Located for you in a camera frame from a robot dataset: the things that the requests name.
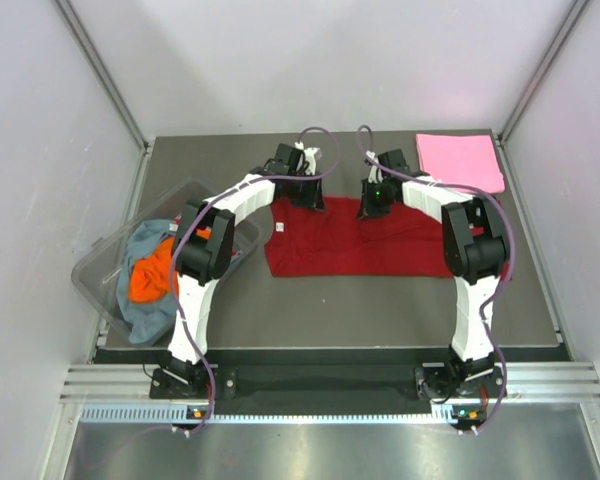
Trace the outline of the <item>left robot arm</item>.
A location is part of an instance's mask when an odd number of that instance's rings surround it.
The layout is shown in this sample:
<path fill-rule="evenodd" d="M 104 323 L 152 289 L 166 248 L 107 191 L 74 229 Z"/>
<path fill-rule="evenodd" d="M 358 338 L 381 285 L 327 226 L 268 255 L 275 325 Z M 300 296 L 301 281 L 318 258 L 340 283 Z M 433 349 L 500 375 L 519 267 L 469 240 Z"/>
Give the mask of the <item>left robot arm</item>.
<path fill-rule="evenodd" d="M 207 327 L 215 290 L 232 263 L 236 227 L 281 197 L 302 208 L 323 209 L 322 175 L 317 170 L 321 156 L 318 147 L 301 141 L 280 144 L 273 158 L 234 186 L 186 204 L 168 273 L 176 319 L 168 356 L 155 373 L 164 376 L 154 380 L 161 388 L 175 387 L 185 398 L 213 392 Z"/>

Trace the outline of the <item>red t shirt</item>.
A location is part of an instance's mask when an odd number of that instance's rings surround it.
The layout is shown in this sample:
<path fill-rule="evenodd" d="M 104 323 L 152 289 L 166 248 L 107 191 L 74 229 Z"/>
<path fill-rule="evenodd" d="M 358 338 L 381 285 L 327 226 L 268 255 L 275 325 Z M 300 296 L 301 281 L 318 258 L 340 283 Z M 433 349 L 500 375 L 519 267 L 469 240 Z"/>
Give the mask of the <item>red t shirt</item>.
<path fill-rule="evenodd" d="M 324 211 L 288 199 L 271 205 L 273 233 L 265 244 L 275 277 L 397 276 L 450 278 L 442 225 L 424 213 L 394 204 L 378 218 L 357 217 L 359 202 L 328 197 Z"/>

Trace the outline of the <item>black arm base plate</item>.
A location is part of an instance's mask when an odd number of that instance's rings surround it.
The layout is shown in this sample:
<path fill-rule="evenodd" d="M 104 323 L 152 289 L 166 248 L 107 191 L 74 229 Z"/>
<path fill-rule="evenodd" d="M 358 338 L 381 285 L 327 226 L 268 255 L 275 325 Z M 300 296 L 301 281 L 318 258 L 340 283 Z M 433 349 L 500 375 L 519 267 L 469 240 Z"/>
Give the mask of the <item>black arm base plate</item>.
<path fill-rule="evenodd" d="M 400 399 L 417 401 L 468 396 L 474 398 L 482 387 L 494 398 L 504 384 L 502 371 L 470 380 L 459 380 L 442 366 L 399 365 L 325 365 L 239 366 L 214 371 L 211 380 L 202 366 L 194 366 L 184 377 L 156 369 L 152 374 L 149 397 L 154 400 L 202 399 L 208 395 L 217 401 L 252 399 L 262 394 L 267 401 L 289 394 L 296 400 L 325 400 L 337 393 L 345 395 L 395 394 Z"/>

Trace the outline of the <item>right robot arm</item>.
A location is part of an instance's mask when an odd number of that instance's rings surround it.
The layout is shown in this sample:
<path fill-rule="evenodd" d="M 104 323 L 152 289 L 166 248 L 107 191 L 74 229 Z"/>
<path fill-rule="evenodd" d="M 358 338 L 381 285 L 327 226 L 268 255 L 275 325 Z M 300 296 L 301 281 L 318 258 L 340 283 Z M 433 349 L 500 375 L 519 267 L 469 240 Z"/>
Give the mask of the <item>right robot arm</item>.
<path fill-rule="evenodd" d="M 371 170 L 362 181 L 360 219 L 385 216 L 393 205 L 402 204 L 441 226 L 444 263 L 456 285 L 455 331 L 445 373 L 426 375 L 422 390 L 429 394 L 441 387 L 441 397 L 470 395 L 495 369 L 493 342 L 485 331 L 493 316 L 487 301 L 510 259 L 506 223 L 484 195 L 411 171 L 400 149 L 380 155 L 364 150 L 363 155 Z"/>

